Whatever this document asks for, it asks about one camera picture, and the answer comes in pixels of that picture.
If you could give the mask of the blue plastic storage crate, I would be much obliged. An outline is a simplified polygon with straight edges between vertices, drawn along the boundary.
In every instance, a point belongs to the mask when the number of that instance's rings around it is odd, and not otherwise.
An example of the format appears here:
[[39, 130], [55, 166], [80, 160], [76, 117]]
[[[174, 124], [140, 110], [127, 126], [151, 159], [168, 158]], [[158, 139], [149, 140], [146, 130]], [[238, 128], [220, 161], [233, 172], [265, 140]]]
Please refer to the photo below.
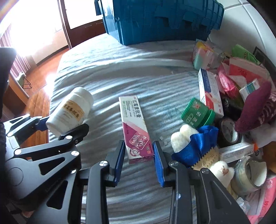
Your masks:
[[123, 45], [171, 40], [207, 40], [219, 30], [224, 7], [214, 0], [95, 1], [106, 33]]

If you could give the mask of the green round tin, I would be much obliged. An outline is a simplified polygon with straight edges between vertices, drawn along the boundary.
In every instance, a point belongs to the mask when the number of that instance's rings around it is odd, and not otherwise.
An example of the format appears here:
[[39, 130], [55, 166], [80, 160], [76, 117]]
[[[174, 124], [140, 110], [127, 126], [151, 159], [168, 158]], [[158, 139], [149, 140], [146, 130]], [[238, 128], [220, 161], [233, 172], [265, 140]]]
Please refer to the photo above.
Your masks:
[[182, 113], [181, 119], [185, 124], [197, 129], [211, 125], [215, 119], [215, 112], [197, 98], [192, 98]]

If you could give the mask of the maroon knitted cloth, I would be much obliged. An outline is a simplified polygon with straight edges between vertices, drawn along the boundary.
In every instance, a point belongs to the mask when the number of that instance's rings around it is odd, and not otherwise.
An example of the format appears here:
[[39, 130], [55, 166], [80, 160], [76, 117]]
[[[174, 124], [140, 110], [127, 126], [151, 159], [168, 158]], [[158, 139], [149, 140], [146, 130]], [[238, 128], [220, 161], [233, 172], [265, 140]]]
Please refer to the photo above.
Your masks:
[[235, 123], [235, 130], [245, 133], [274, 121], [275, 91], [272, 91], [271, 83], [265, 81], [246, 98], [241, 116]]

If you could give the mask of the clear tape roll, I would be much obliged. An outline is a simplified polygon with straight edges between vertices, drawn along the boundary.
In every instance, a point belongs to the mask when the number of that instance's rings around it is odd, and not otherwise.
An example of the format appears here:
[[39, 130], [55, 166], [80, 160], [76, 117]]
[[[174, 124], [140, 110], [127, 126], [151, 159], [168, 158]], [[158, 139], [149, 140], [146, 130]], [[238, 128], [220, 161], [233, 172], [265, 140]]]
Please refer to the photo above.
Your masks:
[[231, 188], [239, 196], [258, 191], [267, 179], [267, 164], [253, 157], [240, 159], [234, 167]]

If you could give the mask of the white pill bottle yellow label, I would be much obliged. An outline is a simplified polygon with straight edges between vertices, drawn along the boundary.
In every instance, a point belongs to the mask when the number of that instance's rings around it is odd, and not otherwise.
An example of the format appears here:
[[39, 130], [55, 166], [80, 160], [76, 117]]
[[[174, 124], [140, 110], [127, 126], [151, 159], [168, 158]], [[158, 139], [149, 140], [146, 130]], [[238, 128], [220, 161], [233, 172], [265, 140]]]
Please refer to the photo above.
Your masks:
[[93, 106], [92, 94], [82, 87], [74, 88], [50, 114], [46, 121], [48, 130], [59, 137], [80, 126]]

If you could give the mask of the white plush blue ribbon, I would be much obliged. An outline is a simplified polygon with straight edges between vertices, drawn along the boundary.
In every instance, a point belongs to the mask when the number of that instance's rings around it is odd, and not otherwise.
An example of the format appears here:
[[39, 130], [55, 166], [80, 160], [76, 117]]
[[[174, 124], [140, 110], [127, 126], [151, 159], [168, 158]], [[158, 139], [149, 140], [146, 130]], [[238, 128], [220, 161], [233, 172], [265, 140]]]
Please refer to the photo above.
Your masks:
[[234, 168], [219, 159], [217, 138], [215, 126], [194, 129], [184, 124], [171, 135], [172, 159], [194, 170], [208, 168], [227, 188], [234, 177]]

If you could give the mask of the blue white medicine box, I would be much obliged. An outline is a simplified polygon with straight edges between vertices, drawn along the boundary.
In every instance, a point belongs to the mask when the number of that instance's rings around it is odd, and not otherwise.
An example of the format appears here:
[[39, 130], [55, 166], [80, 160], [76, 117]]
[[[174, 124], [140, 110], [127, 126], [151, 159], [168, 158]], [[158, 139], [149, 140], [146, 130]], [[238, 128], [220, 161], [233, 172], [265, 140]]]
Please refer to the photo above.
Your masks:
[[215, 112], [217, 119], [222, 118], [224, 111], [215, 75], [200, 68], [198, 83], [200, 101]]

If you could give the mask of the dark wooden cabinet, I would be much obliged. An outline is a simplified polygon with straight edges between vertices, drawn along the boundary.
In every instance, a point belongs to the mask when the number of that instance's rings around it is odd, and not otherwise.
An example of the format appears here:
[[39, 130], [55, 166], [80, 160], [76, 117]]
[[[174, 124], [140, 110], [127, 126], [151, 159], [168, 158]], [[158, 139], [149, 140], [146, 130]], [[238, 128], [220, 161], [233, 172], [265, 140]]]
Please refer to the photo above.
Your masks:
[[106, 32], [98, 1], [57, 1], [57, 3], [69, 48]]

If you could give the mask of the pink white toothpaste box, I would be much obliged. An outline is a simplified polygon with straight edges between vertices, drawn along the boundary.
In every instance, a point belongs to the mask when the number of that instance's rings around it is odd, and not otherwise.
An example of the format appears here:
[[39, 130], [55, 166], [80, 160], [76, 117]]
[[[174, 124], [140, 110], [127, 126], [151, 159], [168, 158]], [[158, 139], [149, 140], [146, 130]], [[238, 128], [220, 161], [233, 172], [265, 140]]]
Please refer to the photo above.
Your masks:
[[137, 96], [119, 97], [119, 106], [129, 163], [151, 160], [154, 150]]

